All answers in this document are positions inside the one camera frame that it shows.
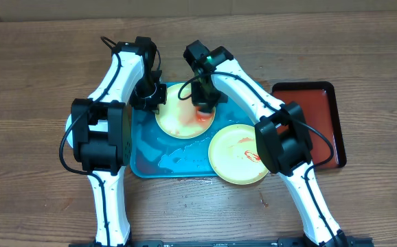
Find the pink and green sponge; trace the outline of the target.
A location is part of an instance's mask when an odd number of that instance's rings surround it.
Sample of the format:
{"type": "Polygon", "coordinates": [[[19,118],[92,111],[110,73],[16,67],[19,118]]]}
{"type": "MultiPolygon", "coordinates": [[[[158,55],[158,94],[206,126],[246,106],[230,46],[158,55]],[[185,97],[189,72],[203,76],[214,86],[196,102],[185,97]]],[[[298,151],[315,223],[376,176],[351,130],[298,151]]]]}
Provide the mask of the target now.
{"type": "Polygon", "coordinates": [[[195,120],[198,122],[212,122],[214,120],[216,111],[215,108],[202,108],[200,106],[196,106],[195,110],[195,120]]]}

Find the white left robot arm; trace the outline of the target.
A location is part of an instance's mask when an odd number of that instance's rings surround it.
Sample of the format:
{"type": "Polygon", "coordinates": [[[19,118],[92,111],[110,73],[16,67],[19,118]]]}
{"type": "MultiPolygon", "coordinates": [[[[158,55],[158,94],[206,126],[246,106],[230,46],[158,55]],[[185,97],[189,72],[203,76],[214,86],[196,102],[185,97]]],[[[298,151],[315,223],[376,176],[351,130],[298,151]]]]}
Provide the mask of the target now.
{"type": "Polygon", "coordinates": [[[160,53],[151,38],[101,40],[111,50],[111,66],[88,98],[72,102],[58,156],[67,171],[91,183],[97,230],[90,245],[130,246],[124,174],[133,144],[127,108],[159,113],[167,86],[160,82],[161,69],[153,67],[160,53]]]}

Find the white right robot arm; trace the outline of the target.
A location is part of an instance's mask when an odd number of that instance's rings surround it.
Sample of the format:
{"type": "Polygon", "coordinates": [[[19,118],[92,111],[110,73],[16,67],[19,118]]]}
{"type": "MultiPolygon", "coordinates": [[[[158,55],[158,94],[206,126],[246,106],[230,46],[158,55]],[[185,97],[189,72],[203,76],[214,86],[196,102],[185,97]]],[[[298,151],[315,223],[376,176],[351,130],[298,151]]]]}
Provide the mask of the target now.
{"type": "Polygon", "coordinates": [[[241,68],[224,47],[210,51],[199,40],[183,57],[194,72],[188,80],[189,98],[203,113],[233,100],[254,124],[256,149],[264,166],[286,185],[301,216],[307,246],[348,246],[349,241],[331,215],[315,177],[310,134],[328,139],[306,123],[302,108],[267,93],[241,68]]]}

